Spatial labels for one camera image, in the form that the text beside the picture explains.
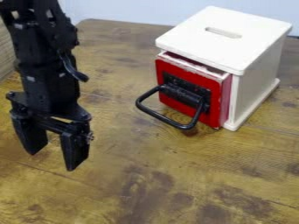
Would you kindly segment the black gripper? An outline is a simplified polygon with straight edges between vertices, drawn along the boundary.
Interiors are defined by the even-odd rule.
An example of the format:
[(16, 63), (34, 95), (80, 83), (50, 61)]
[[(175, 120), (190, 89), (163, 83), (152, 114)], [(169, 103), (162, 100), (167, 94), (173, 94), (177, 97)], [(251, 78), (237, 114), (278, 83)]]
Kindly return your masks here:
[(35, 155), (48, 144), (47, 130), (60, 134), (67, 170), (74, 171), (90, 156), (91, 114), (79, 105), (80, 82), (90, 77), (78, 71), (72, 56), (18, 62), (22, 92), (11, 92), (11, 117), (26, 151)]

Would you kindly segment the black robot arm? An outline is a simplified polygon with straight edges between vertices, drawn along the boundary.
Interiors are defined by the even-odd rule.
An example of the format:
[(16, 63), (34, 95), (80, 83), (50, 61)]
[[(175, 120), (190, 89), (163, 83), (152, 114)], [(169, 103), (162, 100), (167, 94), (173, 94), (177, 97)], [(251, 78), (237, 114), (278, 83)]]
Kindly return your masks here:
[(11, 34), (23, 91), (12, 103), (14, 129), (30, 154), (60, 136), (64, 163), (75, 170), (90, 156), (91, 114), (79, 105), (80, 83), (90, 77), (78, 70), (72, 49), (80, 44), (78, 28), (59, 0), (0, 0), (0, 18)]

